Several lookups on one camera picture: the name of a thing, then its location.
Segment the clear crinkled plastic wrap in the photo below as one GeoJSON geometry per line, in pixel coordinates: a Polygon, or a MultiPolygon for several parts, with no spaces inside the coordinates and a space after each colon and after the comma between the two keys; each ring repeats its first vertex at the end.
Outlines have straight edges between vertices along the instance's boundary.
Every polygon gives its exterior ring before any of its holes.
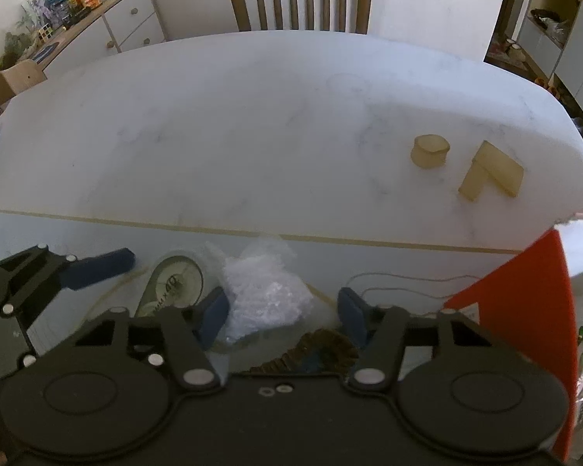
{"type": "Polygon", "coordinates": [[[287,268],[295,253],[281,238],[257,237],[237,256],[210,242],[205,250],[229,301],[222,330],[227,345],[295,326],[314,308],[315,299],[306,284],[287,268]]]}

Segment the rectangular beige wooden block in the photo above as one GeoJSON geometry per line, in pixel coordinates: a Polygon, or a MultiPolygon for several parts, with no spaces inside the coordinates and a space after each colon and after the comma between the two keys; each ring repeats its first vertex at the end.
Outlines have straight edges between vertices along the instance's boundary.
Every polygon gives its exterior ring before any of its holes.
{"type": "Polygon", "coordinates": [[[489,141],[484,141],[473,162],[480,165],[508,196],[518,196],[524,179],[524,168],[508,154],[489,141]]]}

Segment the red cardboard shoe box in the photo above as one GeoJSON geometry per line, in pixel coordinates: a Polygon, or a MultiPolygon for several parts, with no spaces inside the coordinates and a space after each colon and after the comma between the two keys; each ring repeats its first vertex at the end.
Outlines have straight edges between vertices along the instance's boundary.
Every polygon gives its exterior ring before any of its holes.
{"type": "Polygon", "coordinates": [[[477,323],[552,372],[569,395],[568,421],[554,451],[566,459],[583,389],[572,281],[583,276],[583,214],[556,223],[497,270],[458,292],[446,308],[477,323]]]}

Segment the small beige wooden block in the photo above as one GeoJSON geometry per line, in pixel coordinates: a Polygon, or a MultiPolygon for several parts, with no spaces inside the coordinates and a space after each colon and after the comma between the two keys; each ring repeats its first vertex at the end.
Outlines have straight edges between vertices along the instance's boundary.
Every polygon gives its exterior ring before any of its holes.
{"type": "Polygon", "coordinates": [[[489,179],[487,170],[479,162],[473,161],[458,188],[458,193],[466,200],[475,202],[489,179]]]}

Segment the round beige wooden block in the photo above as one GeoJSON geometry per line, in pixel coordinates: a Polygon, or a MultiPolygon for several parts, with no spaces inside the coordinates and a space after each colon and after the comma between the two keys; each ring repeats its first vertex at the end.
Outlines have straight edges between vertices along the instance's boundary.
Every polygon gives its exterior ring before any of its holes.
{"type": "Polygon", "coordinates": [[[436,169],[447,162],[451,145],[443,136],[420,135],[415,138],[410,160],[421,169],[436,169]]]}

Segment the cardboard box on sideboard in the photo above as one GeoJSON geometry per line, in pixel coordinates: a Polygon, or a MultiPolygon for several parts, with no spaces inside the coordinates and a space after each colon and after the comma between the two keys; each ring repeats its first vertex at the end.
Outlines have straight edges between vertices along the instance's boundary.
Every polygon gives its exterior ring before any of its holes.
{"type": "Polygon", "coordinates": [[[46,79],[40,66],[30,59],[0,71],[0,106],[46,79]]]}

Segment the white sideboard cabinet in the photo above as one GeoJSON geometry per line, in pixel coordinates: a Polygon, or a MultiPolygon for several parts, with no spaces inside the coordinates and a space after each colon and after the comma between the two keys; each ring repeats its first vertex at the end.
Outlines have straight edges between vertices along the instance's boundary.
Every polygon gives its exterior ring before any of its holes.
{"type": "Polygon", "coordinates": [[[166,40],[155,0],[105,0],[30,60],[40,66],[47,79],[52,79],[80,66],[166,40]]]}

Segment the large white wall cabinet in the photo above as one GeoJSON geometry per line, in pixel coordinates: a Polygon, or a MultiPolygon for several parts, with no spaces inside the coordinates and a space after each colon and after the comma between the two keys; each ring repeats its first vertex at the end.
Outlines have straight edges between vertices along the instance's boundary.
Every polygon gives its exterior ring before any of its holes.
{"type": "Polygon", "coordinates": [[[566,92],[583,113],[583,0],[503,0],[487,61],[566,92]]]}

